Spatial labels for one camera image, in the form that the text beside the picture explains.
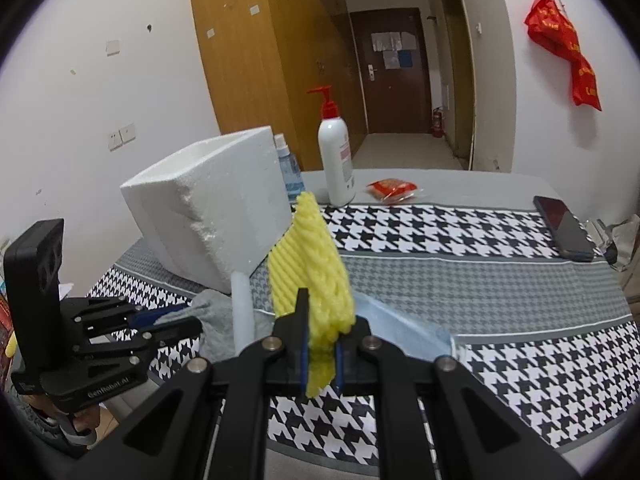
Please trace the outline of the operator hand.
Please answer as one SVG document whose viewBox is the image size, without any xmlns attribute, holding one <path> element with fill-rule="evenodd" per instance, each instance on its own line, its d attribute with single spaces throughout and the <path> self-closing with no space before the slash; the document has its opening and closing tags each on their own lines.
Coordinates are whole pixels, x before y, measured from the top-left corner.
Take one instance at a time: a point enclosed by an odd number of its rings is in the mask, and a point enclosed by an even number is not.
<svg viewBox="0 0 640 480">
<path fill-rule="evenodd" d="M 48 396 L 22 396 L 37 413 L 45 414 L 46 419 L 53 420 L 60 426 L 68 438 L 88 438 L 96 433 L 101 421 L 101 407 L 89 406 L 79 412 L 65 413 L 57 408 Z"/>
</svg>

